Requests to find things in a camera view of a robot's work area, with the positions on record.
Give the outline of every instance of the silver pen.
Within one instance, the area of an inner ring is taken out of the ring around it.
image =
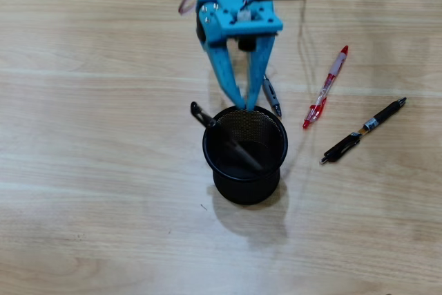
[[[262,89],[272,109],[275,111],[278,117],[282,117],[281,107],[279,105],[278,98],[276,97],[275,89],[273,89],[273,86],[265,75],[264,81],[262,82]]]

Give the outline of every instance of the mesh cup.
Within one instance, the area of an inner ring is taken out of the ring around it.
[[[287,154],[287,133],[281,121],[259,106],[251,112],[227,108],[214,119],[263,167],[259,175],[244,168],[232,158],[217,131],[207,129],[202,149],[218,191],[236,204],[250,205],[265,200],[278,186],[279,168]]]

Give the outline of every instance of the wooden table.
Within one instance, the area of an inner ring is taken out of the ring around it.
[[[442,294],[442,0],[276,3],[268,75],[289,152],[253,207],[213,186],[189,105],[230,103],[180,0],[0,2],[0,294]]]

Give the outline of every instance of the pen tip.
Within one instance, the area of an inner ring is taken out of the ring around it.
[[[398,100],[399,105],[402,107],[405,104],[405,101],[407,100],[406,97],[404,98],[400,98],[400,100]]]
[[[341,51],[341,53],[344,53],[345,55],[348,55],[348,45],[346,45],[343,50]]]
[[[281,108],[280,108],[279,105],[275,105],[275,106],[273,107],[273,109],[275,110],[276,115],[277,115],[278,117],[282,117],[282,111],[281,111]]]

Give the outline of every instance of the gripper jaw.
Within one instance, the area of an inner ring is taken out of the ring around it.
[[[197,35],[207,52],[221,89],[238,108],[253,110],[258,99],[271,49],[282,22],[271,1],[252,3],[250,20],[238,21],[244,0],[198,0]],[[247,102],[236,85],[227,39],[251,41]]]

